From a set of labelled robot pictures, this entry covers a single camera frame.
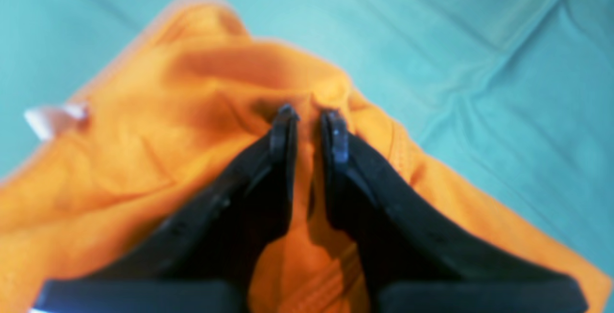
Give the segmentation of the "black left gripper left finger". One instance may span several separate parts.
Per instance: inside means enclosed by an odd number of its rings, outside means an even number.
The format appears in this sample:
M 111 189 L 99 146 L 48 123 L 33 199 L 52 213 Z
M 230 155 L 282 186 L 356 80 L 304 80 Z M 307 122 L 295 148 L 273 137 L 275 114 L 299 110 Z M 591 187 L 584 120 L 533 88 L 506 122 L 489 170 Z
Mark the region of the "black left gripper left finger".
M 248 313 L 258 258 L 292 218 L 298 114 L 270 131 L 125 256 L 84 278 L 48 281 L 48 313 Z

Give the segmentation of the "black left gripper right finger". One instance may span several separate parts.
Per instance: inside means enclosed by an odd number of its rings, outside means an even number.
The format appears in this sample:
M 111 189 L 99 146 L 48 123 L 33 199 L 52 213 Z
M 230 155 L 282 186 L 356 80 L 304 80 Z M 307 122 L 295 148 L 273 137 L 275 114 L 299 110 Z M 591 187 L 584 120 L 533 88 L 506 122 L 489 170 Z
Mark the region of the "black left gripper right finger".
M 357 245 L 374 313 L 587 312 L 574 278 L 448 219 L 340 112 L 322 112 L 320 129 L 327 218 Z

